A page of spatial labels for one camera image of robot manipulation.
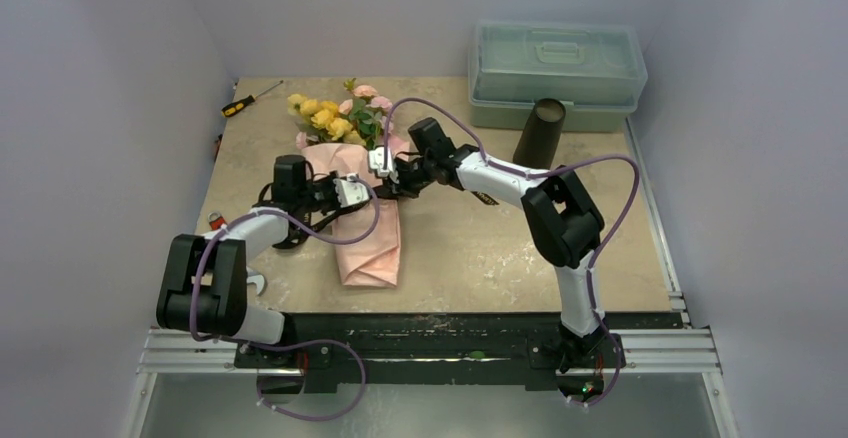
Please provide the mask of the pink paper flower bouquet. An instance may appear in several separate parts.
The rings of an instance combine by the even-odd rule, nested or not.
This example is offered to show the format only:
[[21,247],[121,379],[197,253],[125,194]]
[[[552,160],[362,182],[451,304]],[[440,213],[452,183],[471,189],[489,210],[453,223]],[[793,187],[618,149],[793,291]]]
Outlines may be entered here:
[[408,152],[387,121],[392,101],[355,78],[344,83],[348,97],[320,100],[295,93],[287,98],[289,112],[301,123],[296,146],[307,169],[330,181],[342,205],[330,220],[340,281],[345,286],[394,288],[399,281],[401,224],[399,206],[372,196],[383,184],[374,161],[387,145],[389,156]]

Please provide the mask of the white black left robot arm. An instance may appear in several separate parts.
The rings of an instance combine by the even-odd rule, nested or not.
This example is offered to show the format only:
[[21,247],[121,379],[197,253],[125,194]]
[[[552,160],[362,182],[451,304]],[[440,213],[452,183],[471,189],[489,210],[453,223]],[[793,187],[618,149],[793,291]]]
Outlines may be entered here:
[[259,353],[272,366],[284,367],[297,357],[298,340],[285,331],[282,312],[249,304],[248,265],[269,248],[300,245],[326,220],[356,210],[370,200],[353,175],[316,175],[300,155],[276,158],[272,180],[254,207],[205,235],[181,234],[170,245],[156,306],[160,327],[259,343]]

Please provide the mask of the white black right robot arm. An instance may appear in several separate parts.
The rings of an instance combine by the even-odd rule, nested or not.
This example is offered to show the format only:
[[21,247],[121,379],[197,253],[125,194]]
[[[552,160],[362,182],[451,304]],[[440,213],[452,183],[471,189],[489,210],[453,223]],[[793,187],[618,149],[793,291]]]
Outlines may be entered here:
[[496,159],[479,143],[457,146],[433,118],[415,123],[409,134],[415,153],[393,153],[383,144],[371,156],[369,166],[389,193],[415,198],[439,183],[520,209],[533,245],[556,275],[560,369],[595,361],[603,343],[611,346],[615,367],[621,369],[622,346],[609,329],[596,290],[605,222],[578,175],[570,168],[543,171]]

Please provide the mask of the black ribbon with gold lettering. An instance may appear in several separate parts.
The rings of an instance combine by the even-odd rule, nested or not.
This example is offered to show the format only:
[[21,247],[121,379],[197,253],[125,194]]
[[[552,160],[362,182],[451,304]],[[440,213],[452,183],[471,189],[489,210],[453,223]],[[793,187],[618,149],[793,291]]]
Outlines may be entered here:
[[262,188],[256,207],[277,210],[295,220],[294,223],[287,220],[287,234],[283,238],[275,238],[271,244],[273,248],[281,250],[296,248],[309,236],[317,236],[340,217],[358,212],[368,207],[374,200],[382,203],[383,201],[396,202],[399,199],[416,199],[390,198],[387,185],[381,184],[376,188],[370,188],[371,200],[366,204],[331,213],[309,213],[301,208],[301,192],[305,189],[305,184],[306,182],[285,188],[282,184],[269,183]]

